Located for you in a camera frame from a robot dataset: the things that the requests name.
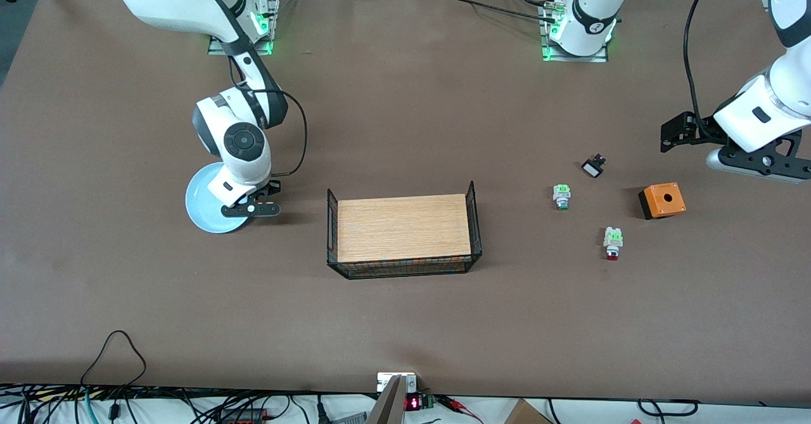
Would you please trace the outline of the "light blue round plate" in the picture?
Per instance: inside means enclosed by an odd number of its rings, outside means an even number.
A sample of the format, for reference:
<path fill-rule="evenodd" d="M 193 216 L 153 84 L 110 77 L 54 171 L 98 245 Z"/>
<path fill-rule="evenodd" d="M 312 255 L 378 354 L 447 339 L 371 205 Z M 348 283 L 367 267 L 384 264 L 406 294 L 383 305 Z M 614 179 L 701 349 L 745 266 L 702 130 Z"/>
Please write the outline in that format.
<path fill-rule="evenodd" d="M 195 172 L 185 192 L 186 213 L 199 229 L 213 234 L 236 231 L 246 224 L 247 217 L 229 218 L 223 216 L 221 201 L 211 193 L 208 184 L 220 172 L 223 164 L 212 162 Z"/>

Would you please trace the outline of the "brown cardboard piece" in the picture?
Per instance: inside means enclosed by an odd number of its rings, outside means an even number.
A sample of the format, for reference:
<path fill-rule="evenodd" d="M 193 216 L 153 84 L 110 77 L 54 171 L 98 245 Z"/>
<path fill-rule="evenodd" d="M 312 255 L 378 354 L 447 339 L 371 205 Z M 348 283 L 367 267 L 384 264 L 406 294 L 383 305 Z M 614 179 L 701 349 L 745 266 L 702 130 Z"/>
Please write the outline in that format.
<path fill-rule="evenodd" d="M 524 399 L 518 399 L 504 424 L 555 424 Z"/>

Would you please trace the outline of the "orange button enclosure box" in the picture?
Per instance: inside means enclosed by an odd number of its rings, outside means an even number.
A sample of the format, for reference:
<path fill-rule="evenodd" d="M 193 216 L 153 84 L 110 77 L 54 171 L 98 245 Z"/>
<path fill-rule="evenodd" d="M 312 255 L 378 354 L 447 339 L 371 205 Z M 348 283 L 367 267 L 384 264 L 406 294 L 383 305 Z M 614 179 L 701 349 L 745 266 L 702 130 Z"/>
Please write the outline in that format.
<path fill-rule="evenodd" d="M 680 186 L 673 183 L 649 185 L 638 193 L 645 220 L 671 218 L 686 212 Z"/>

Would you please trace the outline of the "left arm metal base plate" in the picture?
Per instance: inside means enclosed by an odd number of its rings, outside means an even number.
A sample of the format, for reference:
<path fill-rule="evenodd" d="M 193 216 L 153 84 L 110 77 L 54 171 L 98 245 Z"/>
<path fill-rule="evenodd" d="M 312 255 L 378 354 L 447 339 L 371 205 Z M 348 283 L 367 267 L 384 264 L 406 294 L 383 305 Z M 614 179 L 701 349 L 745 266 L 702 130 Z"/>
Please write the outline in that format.
<path fill-rule="evenodd" d="M 594 22 L 579 22 L 572 12 L 571 0 L 552 0 L 538 7 L 542 38 L 542 57 L 549 62 L 605 63 L 608 43 L 617 24 L 616 17 Z"/>

